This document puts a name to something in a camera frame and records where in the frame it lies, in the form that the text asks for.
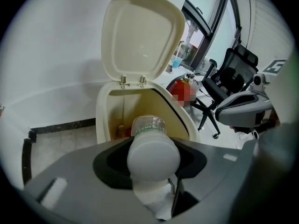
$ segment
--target plastic bottle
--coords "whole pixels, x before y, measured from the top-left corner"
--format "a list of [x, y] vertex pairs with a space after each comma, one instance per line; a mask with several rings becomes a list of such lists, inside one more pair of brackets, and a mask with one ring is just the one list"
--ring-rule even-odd
[[166, 125], [160, 117], [144, 115], [132, 125], [134, 141], [127, 163], [133, 178], [145, 182], [161, 182], [173, 175], [180, 164], [180, 154], [166, 135]]

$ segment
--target chair armrest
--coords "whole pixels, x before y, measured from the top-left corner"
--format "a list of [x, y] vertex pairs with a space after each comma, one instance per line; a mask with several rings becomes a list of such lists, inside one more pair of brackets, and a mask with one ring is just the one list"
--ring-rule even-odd
[[217, 68], [217, 62], [216, 62], [215, 60], [210, 59], [209, 62], [210, 62], [210, 67], [209, 67], [209, 69], [207, 70], [207, 72], [206, 72], [206, 74], [205, 74], [205, 77], [202, 79], [203, 81], [204, 81], [206, 78], [209, 77], [209, 75], [211, 74], [211, 72], [212, 72], [212, 70], [213, 70], [214, 68]]

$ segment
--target black mesh chair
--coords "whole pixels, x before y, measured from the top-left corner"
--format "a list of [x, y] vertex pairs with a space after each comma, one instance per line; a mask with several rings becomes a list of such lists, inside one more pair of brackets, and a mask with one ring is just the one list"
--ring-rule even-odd
[[253, 81], [253, 75], [258, 72], [256, 68], [258, 58], [242, 45], [236, 46], [235, 49], [228, 48], [221, 68], [209, 78], [217, 63], [210, 60], [211, 66], [202, 80], [202, 85], [213, 99], [212, 104], [208, 107], [198, 98], [191, 105], [203, 112], [203, 117], [198, 130], [201, 130], [207, 117], [211, 120], [217, 133], [213, 135], [218, 138], [220, 130], [213, 117], [213, 110], [231, 94], [244, 91]]

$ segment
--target lid hinge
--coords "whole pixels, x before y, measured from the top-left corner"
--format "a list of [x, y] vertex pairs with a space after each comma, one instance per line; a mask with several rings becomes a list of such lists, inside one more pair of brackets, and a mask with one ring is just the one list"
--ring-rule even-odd
[[145, 76], [141, 76], [139, 86], [141, 88], [144, 88], [144, 84], [146, 84], [146, 78], [145, 78]]
[[120, 85], [122, 89], [126, 88], [126, 85], [130, 86], [130, 84], [127, 84], [127, 76], [126, 75], [122, 75], [121, 76], [121, 81], [120, 81]]

